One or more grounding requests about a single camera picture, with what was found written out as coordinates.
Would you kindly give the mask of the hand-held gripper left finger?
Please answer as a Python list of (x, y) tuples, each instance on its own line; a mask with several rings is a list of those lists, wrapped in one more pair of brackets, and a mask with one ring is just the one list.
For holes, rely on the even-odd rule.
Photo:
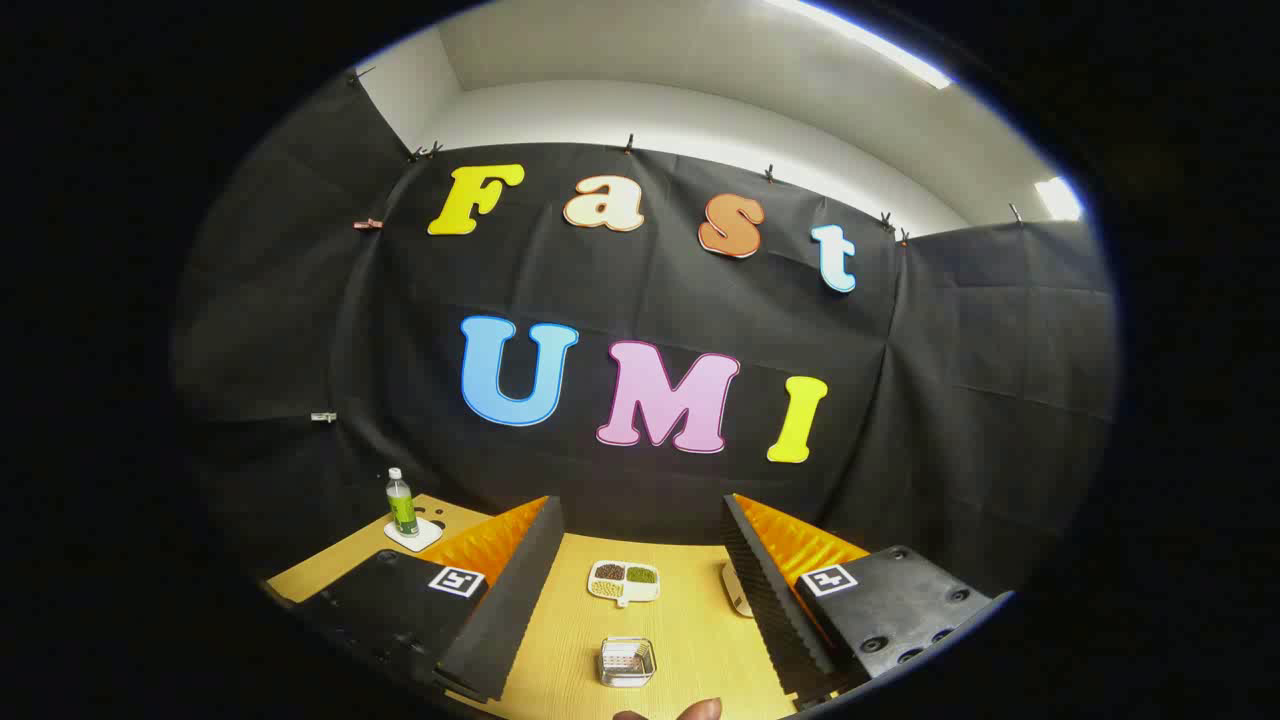
[(489, 516), (420, 495), (413, 509), (416, 537), (378, 518), (265, 587), (403, 688), (498, 701), (564, 537), (562, 502), (541, 496)]

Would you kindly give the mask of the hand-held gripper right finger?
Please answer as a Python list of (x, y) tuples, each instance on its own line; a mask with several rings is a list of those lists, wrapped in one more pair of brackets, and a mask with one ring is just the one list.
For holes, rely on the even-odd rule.
[(1010, 601), (904, 544), (869, 552), (742, 495), (722, 541), (785, 693), (854, 697), (913, 670)]

